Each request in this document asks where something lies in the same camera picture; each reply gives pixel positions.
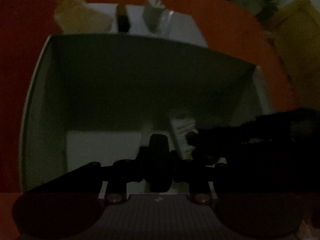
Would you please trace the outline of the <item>open cardboard box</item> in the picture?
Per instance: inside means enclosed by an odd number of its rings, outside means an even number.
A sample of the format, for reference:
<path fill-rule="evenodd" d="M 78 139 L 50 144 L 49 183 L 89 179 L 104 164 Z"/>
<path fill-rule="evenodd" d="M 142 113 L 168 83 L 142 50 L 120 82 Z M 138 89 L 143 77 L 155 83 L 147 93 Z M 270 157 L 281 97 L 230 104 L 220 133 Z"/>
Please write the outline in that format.
<path fill-rule="evenodd" d="M 20 139 L 27 191 L 92 161 L 133 159 L 170 118 L 238 126 L 271 114 L 260 67 L 159 38 L 55 35 L 31 79 Z"/>

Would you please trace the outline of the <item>clear plastic tube case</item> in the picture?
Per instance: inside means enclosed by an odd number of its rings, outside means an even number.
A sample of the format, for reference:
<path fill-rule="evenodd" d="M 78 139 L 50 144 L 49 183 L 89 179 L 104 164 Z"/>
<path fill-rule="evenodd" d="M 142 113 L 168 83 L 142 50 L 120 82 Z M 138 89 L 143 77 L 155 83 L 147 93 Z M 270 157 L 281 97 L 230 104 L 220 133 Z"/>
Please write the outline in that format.
<path fill-rule="evenodd" d="M 173 19 L 174 11 L 173 10 L 165 10 L 163 11 L 159 26 L 158 26 L 158 35 L 161 38 L 167 38 L 170 34 L 170 29 L 172 25 L 172 19 Z"/>

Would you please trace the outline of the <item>brown lip balm tube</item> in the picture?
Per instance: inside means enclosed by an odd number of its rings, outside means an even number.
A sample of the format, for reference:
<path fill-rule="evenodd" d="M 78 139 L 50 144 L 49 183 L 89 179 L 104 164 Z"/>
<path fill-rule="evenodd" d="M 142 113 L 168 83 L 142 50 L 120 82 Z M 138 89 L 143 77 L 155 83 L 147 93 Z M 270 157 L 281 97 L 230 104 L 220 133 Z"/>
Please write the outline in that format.
<path fill-rule="evenodd" d="M 117 29 L 119 33 L 126 34 L 130 31 L 131 24 L 125 4 L 119 3 L 116 7 Z"/>

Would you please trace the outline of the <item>black rectangular case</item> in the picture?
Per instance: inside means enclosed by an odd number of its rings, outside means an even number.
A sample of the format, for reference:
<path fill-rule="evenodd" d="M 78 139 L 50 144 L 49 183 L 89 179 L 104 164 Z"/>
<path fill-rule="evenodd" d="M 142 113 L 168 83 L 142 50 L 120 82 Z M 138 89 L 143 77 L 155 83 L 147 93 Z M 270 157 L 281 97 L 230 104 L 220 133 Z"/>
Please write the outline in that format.
<path fill-rule="evenodd" d="M 150 192 L 165 193 L 171 188 L 170 151 L 166 135 L 152 134 L 150 137 L 145 181 Z"/>

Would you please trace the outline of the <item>white flat board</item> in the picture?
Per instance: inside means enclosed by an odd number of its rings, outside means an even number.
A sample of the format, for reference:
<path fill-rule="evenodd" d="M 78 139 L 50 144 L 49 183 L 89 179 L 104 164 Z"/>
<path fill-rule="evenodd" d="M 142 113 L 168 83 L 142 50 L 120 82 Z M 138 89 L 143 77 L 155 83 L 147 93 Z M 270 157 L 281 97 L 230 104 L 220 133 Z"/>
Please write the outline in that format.
<path fill-rule="evenodd" d="M 93 8 L 99 12 L 104 12 L 114 18 L 111 34 L 117 34 L 117 18 L 116 7 L 118 4 L 113 3 L 88 3 L 89 8 Z M 131 28 L 126 35 L 142 36 L 150 38 L 159 38 L 169 41 L 182 42 L 207 48 L 207 42 L 199 30 L 192 16 L 174 11 L 170 34 L 167 38 L 159 37 L 158 29 L 155 33 L 149 31 L 143 20 L 144 5 L 126 5 L 127 14 L 129 16 Z"/>

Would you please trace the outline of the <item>red table cloth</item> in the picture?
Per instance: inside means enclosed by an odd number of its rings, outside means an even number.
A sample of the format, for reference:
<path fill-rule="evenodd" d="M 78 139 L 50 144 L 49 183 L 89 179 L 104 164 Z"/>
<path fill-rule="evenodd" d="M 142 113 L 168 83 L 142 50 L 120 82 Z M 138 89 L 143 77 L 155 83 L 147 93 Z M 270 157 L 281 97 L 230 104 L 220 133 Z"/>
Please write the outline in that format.
<path fill-rule="evenodd" d="M 141 5 L 145 0 L 86 0 Z M 297 107 L 292 85 L 261 25 L 244 9 L 225 0 L 162 0 L 171 10 L 191 15 L 210 49 L 262 68 L 272 106 Z M 55 0 L 1 0 L 1 239 L 19 233 L 11 208 L 20 194 L 18 153 L 25 97 L 42 47 L 58 32 Z"/>

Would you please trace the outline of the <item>wooden cabinet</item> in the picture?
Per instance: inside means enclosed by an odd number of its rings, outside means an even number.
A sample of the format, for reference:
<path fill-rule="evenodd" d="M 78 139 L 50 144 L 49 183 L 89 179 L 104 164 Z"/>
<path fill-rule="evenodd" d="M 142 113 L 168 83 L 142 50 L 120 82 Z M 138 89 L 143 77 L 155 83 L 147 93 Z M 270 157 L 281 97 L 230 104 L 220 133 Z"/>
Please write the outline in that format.
<path fill-rule="evenodd" d="M 303 107 L 319 109 L 319 11 L 294 0 L 265 23 Z"/>

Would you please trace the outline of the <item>white power adapter plug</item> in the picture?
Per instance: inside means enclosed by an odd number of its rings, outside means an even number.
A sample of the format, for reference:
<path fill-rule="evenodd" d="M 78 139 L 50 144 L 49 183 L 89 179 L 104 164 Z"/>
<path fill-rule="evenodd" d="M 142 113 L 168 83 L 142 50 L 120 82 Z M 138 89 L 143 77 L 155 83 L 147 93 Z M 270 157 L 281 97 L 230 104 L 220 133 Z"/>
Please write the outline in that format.
<path fill-rule="evenodd" d="M 146 0 L 143 20 L 149 31 L 155 33 L 158 29 L 165 6 L 161 0 Z"/>

